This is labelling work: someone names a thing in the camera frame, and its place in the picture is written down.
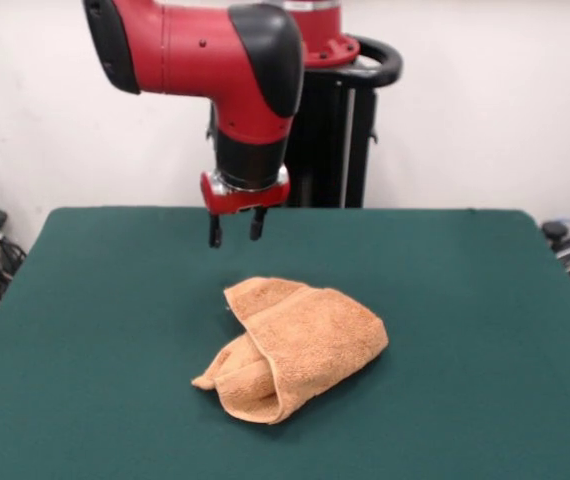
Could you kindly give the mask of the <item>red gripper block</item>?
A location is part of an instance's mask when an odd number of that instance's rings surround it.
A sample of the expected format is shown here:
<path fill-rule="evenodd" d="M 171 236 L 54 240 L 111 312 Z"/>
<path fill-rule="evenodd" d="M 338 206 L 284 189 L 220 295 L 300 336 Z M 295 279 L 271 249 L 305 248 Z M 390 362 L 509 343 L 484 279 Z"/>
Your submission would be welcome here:
<path fill-rule="evenodd" d="M 290 192 L 290 179 L 287 168 L 282 166 L 274 185 L 264 190 L 251 191 L 227 185 L 219 172 L 214 170 L 201 174 L 200 188 L 204 204 L 210 213 L 208 244 L 210 248 L 220 248 L 222 227 L 220 216 L 216 214 L 236 214 L 255 208 L 250 225 L 250 239 L 258 241 L 262 237 L 267 208 L 286 202 Z"/>

